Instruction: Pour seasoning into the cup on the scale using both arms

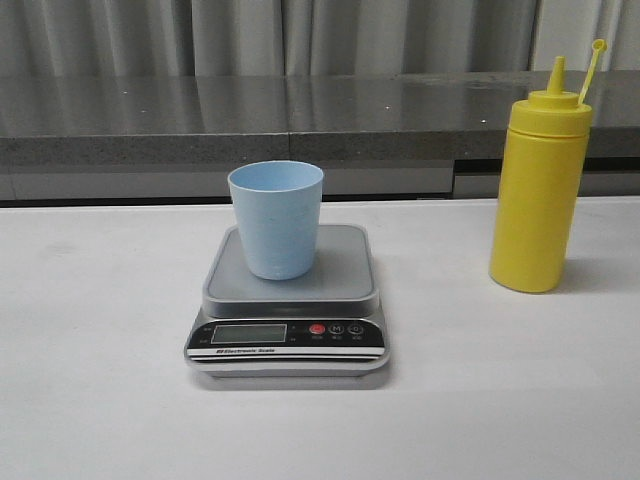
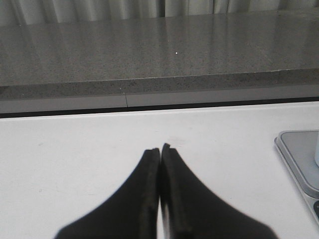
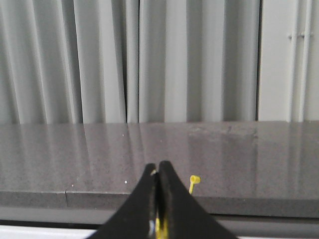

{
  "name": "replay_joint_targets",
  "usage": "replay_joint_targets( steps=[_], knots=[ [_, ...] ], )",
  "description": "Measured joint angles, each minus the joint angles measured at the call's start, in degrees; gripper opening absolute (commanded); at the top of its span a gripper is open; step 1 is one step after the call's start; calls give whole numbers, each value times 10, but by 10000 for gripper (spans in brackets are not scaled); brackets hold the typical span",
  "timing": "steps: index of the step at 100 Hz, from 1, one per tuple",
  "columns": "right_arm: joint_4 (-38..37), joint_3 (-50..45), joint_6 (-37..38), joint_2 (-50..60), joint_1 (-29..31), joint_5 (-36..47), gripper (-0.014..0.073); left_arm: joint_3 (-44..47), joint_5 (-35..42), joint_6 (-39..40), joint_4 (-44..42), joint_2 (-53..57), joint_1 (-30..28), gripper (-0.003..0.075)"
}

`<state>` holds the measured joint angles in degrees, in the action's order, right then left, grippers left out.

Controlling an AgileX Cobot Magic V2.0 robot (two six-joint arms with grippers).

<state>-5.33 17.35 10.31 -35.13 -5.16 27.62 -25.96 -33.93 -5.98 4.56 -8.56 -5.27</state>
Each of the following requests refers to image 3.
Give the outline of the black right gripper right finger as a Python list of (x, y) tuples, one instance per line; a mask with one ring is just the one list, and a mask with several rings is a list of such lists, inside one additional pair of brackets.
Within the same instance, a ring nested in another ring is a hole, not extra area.
[(169, 161), (159, 164), (160, 239), (235, 239), (189, 194)]

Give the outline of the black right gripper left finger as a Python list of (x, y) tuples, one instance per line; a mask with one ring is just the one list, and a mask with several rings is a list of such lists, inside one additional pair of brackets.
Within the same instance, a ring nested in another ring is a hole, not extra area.
[(157, 216), (157, 171), (153, 163), (144, 172), (128, 199), (96, 231), (97, 239), (154, 239)]

